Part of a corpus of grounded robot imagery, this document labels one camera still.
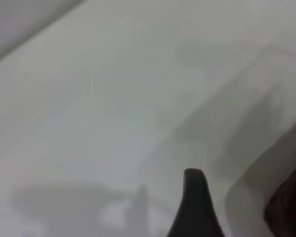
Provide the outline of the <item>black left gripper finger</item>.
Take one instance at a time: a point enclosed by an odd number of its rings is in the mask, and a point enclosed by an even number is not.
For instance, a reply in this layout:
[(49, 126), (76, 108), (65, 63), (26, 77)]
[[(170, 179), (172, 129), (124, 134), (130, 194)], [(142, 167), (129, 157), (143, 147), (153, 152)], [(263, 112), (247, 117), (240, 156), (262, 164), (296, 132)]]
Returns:
[(202, 170), (184, 171), (183, 197), (169, 237), (223, 237)]

